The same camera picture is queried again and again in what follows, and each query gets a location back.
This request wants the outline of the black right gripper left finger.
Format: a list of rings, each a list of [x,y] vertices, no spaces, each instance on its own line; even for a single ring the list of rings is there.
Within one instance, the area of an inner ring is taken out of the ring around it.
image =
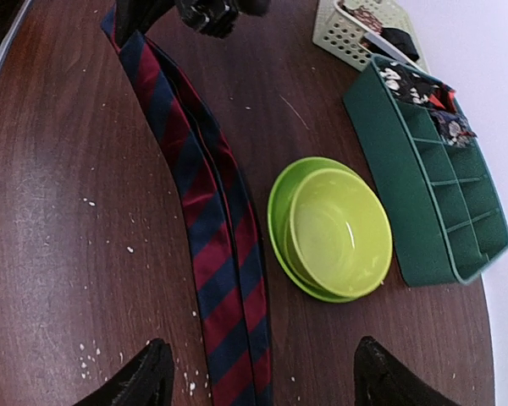
[[[154,338],[119,372],[75,406],[167,406],[172,403],[173,387],[171,347],[161,338]]]

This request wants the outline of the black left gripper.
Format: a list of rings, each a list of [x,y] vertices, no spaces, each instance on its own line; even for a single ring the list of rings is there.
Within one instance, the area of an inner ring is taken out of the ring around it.
[[[175,7],[181,20],[195,32],[225,38],[233,31],[241,14],[262,17],[270,4],[269,0],[118,0],[114,39],[117,45],[124,45],[135,32],[146,34]]]

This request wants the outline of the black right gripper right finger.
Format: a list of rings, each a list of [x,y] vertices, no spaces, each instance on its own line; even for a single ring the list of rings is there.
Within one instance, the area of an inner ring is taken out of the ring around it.
[[[354,354],[355,405],[453,405],[371,336]]]

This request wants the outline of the red navy striped tie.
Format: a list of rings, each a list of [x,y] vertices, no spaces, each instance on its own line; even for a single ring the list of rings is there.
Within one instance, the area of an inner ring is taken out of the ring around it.
[[[265,261],[256,213],[218,121],[175,61],[146,34],[102,29],[172,173],[182,207],[216,405],[273,403]]]

